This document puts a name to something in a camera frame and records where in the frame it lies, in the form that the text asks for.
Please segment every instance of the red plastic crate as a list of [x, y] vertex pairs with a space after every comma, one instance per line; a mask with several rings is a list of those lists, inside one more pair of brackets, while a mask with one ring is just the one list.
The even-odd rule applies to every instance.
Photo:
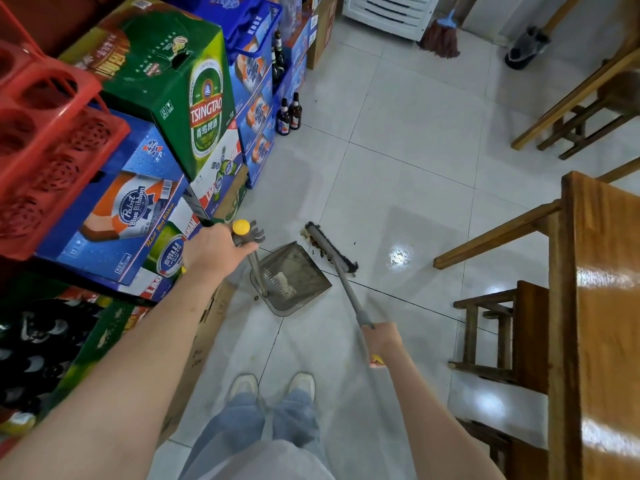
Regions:
[[32, 256], [129, 133], [95, 76], [24, 39], [0, 41], [0, 255], [15, 260]]

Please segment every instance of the table top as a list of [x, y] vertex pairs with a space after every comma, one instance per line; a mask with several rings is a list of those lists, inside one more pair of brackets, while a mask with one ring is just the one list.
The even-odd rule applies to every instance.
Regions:
[[640, 197], [578, 172], [550, 221], [550, 478], [640, 478]]

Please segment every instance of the white shoe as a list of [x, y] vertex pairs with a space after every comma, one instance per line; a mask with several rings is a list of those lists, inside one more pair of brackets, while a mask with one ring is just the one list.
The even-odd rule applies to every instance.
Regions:
[[316, 398], [316, 381], [311, 374], [299, 372], [293, 376], [291, 384], [289, 384], [289, 392], [293, 391], [293, 389], [302, 389], [311, 397], [311, 402], [314, 402]]
[[258, 396], [258, 381], [253, 374], [244, 374], [236, 378], [231, 386], [231, 391], [229, 391], [229, 400], [243, 392], [249, 392], [256, 397]]

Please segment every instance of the light blue jeans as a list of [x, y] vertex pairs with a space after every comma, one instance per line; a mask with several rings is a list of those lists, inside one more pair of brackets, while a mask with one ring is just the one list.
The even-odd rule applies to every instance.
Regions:
[[[183, 478], [203, 450], [206, 458], [198, 459], [189, 477], [199, 477], [229, 457], [260, 441], [265, 415], [256, 396], [243, 392], [234, 396], [209, 421], [196, 440], [182, 472]], [[303, 390], [291, 391], [273, 410], [273, 439], [285, 440], [318, 457], [328, 468], [320, 445], [320, 428], [313, 411], [311, 397]]]

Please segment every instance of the person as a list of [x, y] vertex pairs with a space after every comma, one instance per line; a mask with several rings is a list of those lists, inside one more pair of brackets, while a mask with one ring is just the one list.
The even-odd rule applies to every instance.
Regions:
[[[204, 228], [184, 249], [185, 274], [57, 408], [2, 461], [3, 480], [144, 480], [200, 316], [213, 291], [249, 253], [228, 226]], [[391, 376], [420, 480], [502, 479], [498, 468], [429, 390], [394, 323], [362, 330]], [[204, 428], [182, 480], [332, 479], [313, 412], [315, 382], [293, 377], [260, 441], [264, 412], [255, 377], [242, 375]]]

